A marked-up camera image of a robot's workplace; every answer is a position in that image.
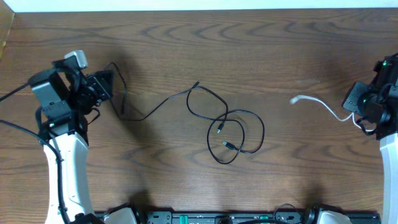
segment wooden table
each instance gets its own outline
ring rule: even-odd
[[[398,49],[397,9],[17,14],[0,63],[0,94],[51,68],[69,51],[85,51],[89,68],[116,62],[129,87],[128,118],[139,118],[197,80],[231,109],[265,123],[260,151],[217,164],[206,146],[209,121],[192,116],[185,97],[141,123],[121,122],[109,103],[89,126],[87,169],[95,210],[129,200],[144,207],[196,211],[265,211],[312,202],[382,213],[379,143],[341,123],[306,94],[340,104],[355,81],[369,83],[373,65]],[[116,98],[122,92],[115,78]],[[37,131],[39,106],[26,88],[0,105],[1,119]],[[198,91],[192,107],[217,116],[220,103]],[[259,143],[260,124],[243,114],[246,143]],[[0,126],[0,222],[42,223],[47,215],[47,161],[35,139]],[[238,144],[227,124],[211,145]]]

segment white backdrop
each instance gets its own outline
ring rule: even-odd
[[[398,0],[4,0],[14,12],[398,7]]]

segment cable plug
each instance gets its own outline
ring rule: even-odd
[[[220,131],[223,129],[224,123],[221,123],[218,128],[217,128],[217,133],[220,133]]]
[[[223,141],[223,145],[231,150],[239,150],[236,146],[234,146],[233,144],[226,142],[226,141]]]

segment green tape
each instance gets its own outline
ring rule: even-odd
[[[188,215],[180,216],[180,224],[188,224]]]
[[[268,216],[262,215],[262,216],[260,216],[260,219],[268,219]]]

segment white cable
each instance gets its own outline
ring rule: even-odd
[[[350,119],[350,118],[352,117],[352,118],[353,118],[353,124],[354,124],[355,126],[357,126],[359,129],[361,129],[361,127],[360,127],[358,124],[355,123],[355,116],[354,116],[354,113],[351,113],[351,114],[348,115],[346,118],[341,119],[341,118],[339,118],[339,117],[336,115],[336,113],[335,113],[332,109],[330,109],[330,107],[329,107],[326,103],[324,103],[322,100],[319,100],[318,98],[315,98],[315,97],[312,97],[312,96],[297,95],[297,96],[293,97],[289,102],[290,102],[291,105],[293,105],[293,104],[297,103],[298,100],[312,100],[312,101],[316,101],[316,102],[318,102],[318,103],[321,103],[326,109],[329,110],[329,112],[330,112],[337,120],[339,120],[339,121],[341,121],[341,122],[347,121],[348,119]]]

